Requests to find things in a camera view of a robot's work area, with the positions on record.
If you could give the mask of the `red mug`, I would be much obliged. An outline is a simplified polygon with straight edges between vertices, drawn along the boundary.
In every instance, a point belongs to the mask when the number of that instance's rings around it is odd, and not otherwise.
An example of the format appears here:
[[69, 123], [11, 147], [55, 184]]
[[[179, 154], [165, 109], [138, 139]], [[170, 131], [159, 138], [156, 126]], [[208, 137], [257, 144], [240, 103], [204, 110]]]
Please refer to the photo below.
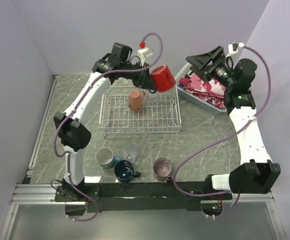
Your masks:
[[151, 78], [158, 92], [169, 91], [176, 84], [171, 71], [165, 64], [152, 70]]

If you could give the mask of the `salmon pink mug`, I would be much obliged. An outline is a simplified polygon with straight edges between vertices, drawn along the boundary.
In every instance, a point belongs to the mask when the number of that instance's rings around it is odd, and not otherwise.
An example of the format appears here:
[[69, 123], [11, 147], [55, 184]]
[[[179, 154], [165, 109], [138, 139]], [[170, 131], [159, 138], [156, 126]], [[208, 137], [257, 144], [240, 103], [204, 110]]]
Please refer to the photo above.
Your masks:
[[128, 107], [132, 111], [140, 111], [143, 107], [143, 98], [145, 97], [145, 91], [133, 90], [129, 94]]

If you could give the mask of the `clear plastic cup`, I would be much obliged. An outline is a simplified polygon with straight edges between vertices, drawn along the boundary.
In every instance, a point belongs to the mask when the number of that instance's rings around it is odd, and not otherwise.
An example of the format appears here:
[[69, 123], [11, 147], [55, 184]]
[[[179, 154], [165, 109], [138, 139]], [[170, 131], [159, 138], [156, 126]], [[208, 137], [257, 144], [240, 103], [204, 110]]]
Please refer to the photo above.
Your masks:
[[147, 91], [147, 103], [149, 106], [156, 107], [160, 103], [160, 95], [158, 92], [156, 93], [151, 93]]

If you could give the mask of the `small clear glass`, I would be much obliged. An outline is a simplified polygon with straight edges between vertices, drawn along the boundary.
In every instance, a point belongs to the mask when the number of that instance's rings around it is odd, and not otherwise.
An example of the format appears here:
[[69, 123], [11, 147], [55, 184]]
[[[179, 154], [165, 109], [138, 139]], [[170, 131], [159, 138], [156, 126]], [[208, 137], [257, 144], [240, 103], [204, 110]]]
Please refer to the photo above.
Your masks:
[[131, 162], [132, 164], [136, 162], [138, 153], [136, 151], [127, 150], [123, 153], [125, 160]]

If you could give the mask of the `mauve purple mug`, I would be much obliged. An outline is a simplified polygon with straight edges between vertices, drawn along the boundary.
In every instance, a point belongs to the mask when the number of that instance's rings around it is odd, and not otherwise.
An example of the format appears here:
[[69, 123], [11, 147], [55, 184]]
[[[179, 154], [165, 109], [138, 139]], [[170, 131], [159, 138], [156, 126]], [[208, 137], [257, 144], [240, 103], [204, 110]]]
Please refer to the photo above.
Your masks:
[[161, 182], [169, 182], [171, 180], [171, 173], [173, 166], [166, 158], [158, 158], [152, 165], [153, 174], [156, 180]]

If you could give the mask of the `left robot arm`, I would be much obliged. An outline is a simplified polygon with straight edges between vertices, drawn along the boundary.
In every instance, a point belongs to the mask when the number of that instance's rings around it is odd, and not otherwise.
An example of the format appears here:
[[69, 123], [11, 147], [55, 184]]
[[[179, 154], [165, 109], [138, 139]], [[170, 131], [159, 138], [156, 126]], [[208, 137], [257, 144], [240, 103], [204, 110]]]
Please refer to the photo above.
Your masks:
[[98, 98], [119, 78], [132, 80], [135, 87], [155, 93], [157, 88], [151, 79], [146, 58], [153, 55], [145, 42], [140, 43], [136, 57], [139, 62], [132, 64], [132, 48], [116, 42], [112, 51], [98, 60], [89, 80], [75, 101], [64, 111], [57, 112], [53, 119], [56, 137], [64, 147], [66, 170], [62, 187], [73, 201], [84, 197], [83, 150], [89, 144], [91, 132], [86, 128], [87, 118]]

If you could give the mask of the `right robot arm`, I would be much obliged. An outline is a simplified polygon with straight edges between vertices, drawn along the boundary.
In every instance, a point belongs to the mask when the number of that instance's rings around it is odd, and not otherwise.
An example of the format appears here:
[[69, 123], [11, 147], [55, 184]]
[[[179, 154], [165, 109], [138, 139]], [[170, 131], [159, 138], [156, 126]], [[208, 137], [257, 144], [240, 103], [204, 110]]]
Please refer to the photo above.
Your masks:
[[229, 174], [211, 174], [205, 179], [204, 195], [215, 199], [221, 192], [235, 194], [267, 194], [281, 173], [278, 163], [272, 162], [259, 130], [257, 116], [264, 108], [256, 109], [250, 90], [256, 77], [257, 64], [248, 58], [233, 64], [231, 56], [243, 44], [229, 46], [229, 54], [221, 46], [210, 52], [186, 57], [190, 69], [204, 82], [217, 80], [225, 87], [224, 103], [234, 124], [241, 161]]

